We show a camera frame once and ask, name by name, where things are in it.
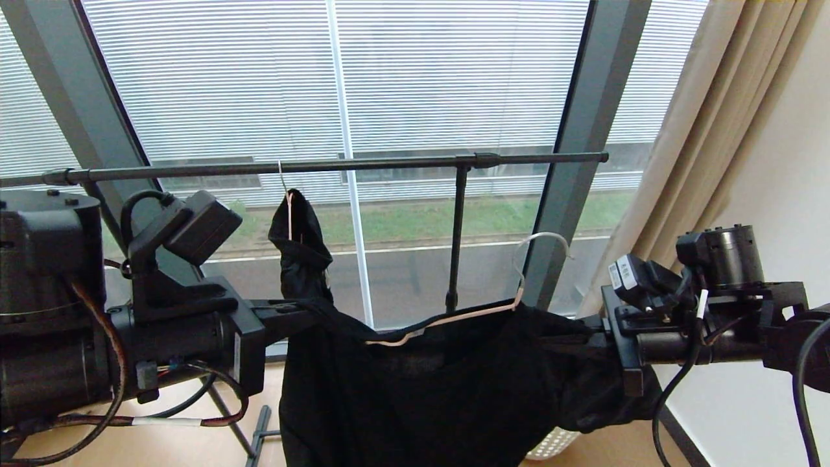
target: clothing rack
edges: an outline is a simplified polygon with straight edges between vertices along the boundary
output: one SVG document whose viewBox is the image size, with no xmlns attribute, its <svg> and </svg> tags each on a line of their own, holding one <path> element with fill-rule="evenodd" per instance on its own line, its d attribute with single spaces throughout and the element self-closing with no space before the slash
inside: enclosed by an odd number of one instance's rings
<svg viewBox="0 0 830 467">
<path fill-rule="evenodd" d="M 349 160 L 313 160 L 285 162 L 278 164 L 224 164 L 224 165 L 182 165 L 178 167 L 132 167 L 123 169 L 59 169 L 50 170 L 42 175 L 24 175 L 0 179 L 0 188 L 11 188 L 33 184 L 53 186 L 83 185 L 86 193 L 101 201 L 102 215 L 112 229 L 116 226 L 115 217 L 107 209 L 98 182 L 123 179 L 156 179 L 164 177 L 197 177 L 215 175 L 258 175 L 258 174 L 297 174 L 307 172 L 335 172 L 342 170 L 384 170 L 384 169 L 421 169 L 435 167 L 456 168 L 456 194 L 452 220 L 452 250 L 450 256 L 450 280 L 445 303 L 447 312 L 454 312 L 458 304 L 458 268 L 461 256 L 461 227 L 464 220 L 464 198 L 466 195 L 467 175 L 471 169 L 489 169 L 498 165 L 519 164 L 565 164 L 579 162 L 606 162 L 607 152 L 588 152 L 573 154 L 546 155 L 512 155 L 502 156 L 494 153 L 475 153 L 474 155 L 457 155 L 446 157 L 412 157 L 412 158 L 373 158 Z M 215 387 L 208 390 L 213 403 L 219 411 L 227 416 L 229 411 Z M 260 410 L 259 420 L 250 443 L 236 423 L 230 425 L 233 434 L 247 454 L 246 467 L 256 467 L 259 462 L 262 444 L 267 436 L 278 436 L 278 430 L 266 430 L 271 418 L 271 408 L 264 405 Z"/>
</svg>

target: black garment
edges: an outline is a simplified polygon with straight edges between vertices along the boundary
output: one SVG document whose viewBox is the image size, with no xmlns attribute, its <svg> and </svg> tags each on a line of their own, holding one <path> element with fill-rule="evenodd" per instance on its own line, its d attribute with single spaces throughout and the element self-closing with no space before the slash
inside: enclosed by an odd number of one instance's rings
<svg viewBox="0 0 830 467">
<path fill-rule="evenodd" d="M 285 298 L 321 297 L 333 301 L 325 278 L 331 253 L 323 244 L 320 222 L 311 204 L 296 189 L 291 198 L 291 238 L 288 239 L 288 200 L 274 213 L 268 239 L 280 250 L 281 289 Z"/>
<path fill-rule="evenodd" d="M 545 350 L 545 337 L 591 330 L 525 306 L 427 328 L 402 347 L 367 346 L 378 334 L 362 322 L 324 300 L 307 306 L 319 324 L 290 338 L 280 401 L 291 467 L 512 467 L 556 426 L 650 419 L 660 394 L 653 371 L 647 396 L 631 398 L 615 361 Z"/>
</svg>

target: white cable tie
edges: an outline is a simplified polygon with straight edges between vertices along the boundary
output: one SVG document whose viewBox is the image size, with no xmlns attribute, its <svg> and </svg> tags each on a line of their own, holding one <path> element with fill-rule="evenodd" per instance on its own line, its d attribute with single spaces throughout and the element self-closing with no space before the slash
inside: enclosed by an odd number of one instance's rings
<svg viewBox="0 0 830 467">
<path fill-rule="evenodd" d="M 202 426 L 202 419 L 199 419 L 199 418 L 135 417 L 133 419 L 133 426 L 137 426 L 137 425 Z"/>
<path fill-rule="evenodd" d="M 703 319 L 704 313 L 706 313 L 706 301 L 709 300 L 709 289 L 702 288 L 701 289 L 701 298 L 697 301 L 697 318 Z"/>
</svg>

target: curtain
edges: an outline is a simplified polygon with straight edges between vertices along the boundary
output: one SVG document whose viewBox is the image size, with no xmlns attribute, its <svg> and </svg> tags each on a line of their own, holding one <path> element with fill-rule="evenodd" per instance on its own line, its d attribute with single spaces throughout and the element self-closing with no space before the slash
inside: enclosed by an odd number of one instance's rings
<svg viewBox="0 0 830 467">
<path fill-rule="evenodd" d="M 579 316 L 602 306 L 606 266 L 626 253 L 676 268 L 678 235 L 708 227 L 769 83 L 784 56 L 805 0 L 715 0 L 707 7 L 640 189 L 615 229 Z"/>
</svg>

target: road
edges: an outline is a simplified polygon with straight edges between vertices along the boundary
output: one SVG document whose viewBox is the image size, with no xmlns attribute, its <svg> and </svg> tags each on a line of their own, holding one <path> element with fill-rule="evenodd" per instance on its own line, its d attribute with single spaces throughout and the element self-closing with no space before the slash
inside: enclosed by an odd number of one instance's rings
<svg viewBox="0 0 830 467">
<path fill-rule="evenodd" d="M 568 260 L 559 280 L 551 311 L 573 312 L 590 283 L 607 237 L 574 241 L 576 260 Z M 458 276 L 459 308 L 494 302 L 515 294 L 518 277 L 510 265 L 512 243 L 484 243 L 461 249 Z M 246 298 L 279 298 L 280 260 L 222 259 L 205 263 L 206 276 L 225 276 Z M 374 324 L 378 329 L 402 327 L 444 312 L 449 281 L 450 249 L 446 247 L 369 250 L 369 287 Z M 338 253 L 329 267 L 334 304 L 341 311 L 364 319 L 357 258 Z"/>
</svg>

